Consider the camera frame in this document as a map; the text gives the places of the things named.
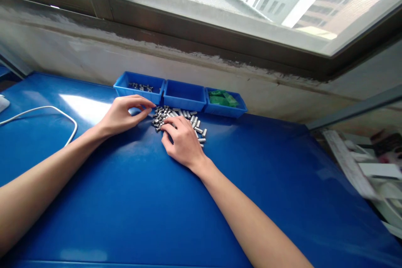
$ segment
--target blue plastic bin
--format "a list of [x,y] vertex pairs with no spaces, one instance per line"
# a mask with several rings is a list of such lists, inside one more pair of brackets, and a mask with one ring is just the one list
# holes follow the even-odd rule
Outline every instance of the blue plastic bin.
[[173,108],[202,111],[206,104],[204,87],[174,80],[167,80],[163,97]]
[[221,115],[221,116],[227,116],[227,117],[233,117],[233,118],[239,118],[241,115],[246,113],[247,107],[246,104],[244,103],[244,100],[240,96],[240,94],[235,93],[235,92],[228,92],[231,96],[235,98],[235,100],[238,101],[239,105],[237,108],[232,108],[232,107],[227,107],[227,106],[221,106],[217,104],[212,104],[209,102],[209,91],[215,91],[219,89],[213,89],[213,88],[205,88],[205,93],[206,93],[206,106],[204,109],[205,113],[210,113],[210,114],[215,114],[215,115]]
[[[129,83],[133,82],[142,85],[150,85],[150,87],[154,88],[153,91],[155,92],[133,89],[131,86],[129,86]],[[155,105],[159,105],[165,84],[166,81],[164,79],[126,71],[117,79],[116,83],[113,85],[113,88],[116,89],[118,96],[138,94],[146,99],[149,99]]]

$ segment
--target green plastic part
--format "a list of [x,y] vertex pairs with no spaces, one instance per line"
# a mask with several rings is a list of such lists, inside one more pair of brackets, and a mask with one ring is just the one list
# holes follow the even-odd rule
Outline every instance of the green plastic part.
[[231,96],[226,90],[215,90],[208,92],[209,94],[209,102],[212,104],[217,104],[226,107],[236,108],[239,103],[238,101]]

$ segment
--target blue table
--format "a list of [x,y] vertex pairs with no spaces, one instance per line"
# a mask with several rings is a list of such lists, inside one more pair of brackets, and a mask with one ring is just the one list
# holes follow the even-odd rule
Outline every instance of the blue table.
[[[76,137],[116,97],[110,87],[43,74],[3,94],[11,105],[0,120],[52,105],[77,121]],[[402,248],[305,126],[250,114],[199,118],[208,128],[205,153],[315,267],[402,266]],[[101,145],[6,265],[250,267],[207,190],[166,155],[150,124]],[[72,130],[52,109],[0,127],[0,185],[63,147]]]

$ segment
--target white cable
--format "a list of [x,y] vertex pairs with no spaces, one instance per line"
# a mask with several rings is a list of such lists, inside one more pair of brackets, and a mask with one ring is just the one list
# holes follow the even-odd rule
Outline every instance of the white cable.
[[10,122],[10,121],[13,121],[14,119],[20,117],[21,115],[24,115],[24,114],[26,114],[26,113],[29,113],[29,112],[32,112],[32,111],[35,111],[35,110],[43,109],[43,108],[53,108],[54,110],[59,111],[61,114],[63,114],[65,117],[67,117],[69,120],[71,120],[71,121],[74,123],[74,125],[75,125],[75,126],[74,126],[74,131],[72,132],[70,138],[68,139],[68,141],[67,141],[67,143],[66,143],[66,145],[68,145],[68,144],[72,141],[72,139],[73,139],[75,133],[77,132],[77,127],[78,127],[77,122],[76,122],[72,117],[68,116],[66,113],[64,113],[64,112],[61,111],[60,109],[57,109],[56,107],[53,107],[53,106],[37,107],[37,108],[31,109],[31,110],[25,111],[25,112],[23,112],[23,113],[20,113],[20,114],[18,114],[18,115],[15,115],[14,117],[11,117],[10,119],[7,119],[7,120],[5,120],[5,121],[0,122],[0,126],[1,126],[1,125],[4,125],[4,124],[6,124],[6,123],[8,123],[8,122]]

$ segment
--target person's right hand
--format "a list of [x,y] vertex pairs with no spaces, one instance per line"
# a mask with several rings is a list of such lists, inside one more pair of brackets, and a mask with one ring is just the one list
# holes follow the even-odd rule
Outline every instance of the person's right hand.
[[[190,121],[183,116],[169,117],[165,119],[161,130],[164,131],[162,143],[167,154],[199,175],[200,169],[209,159],[204,154]],[[169,140],[168,133],[172,137],[173,144]]]

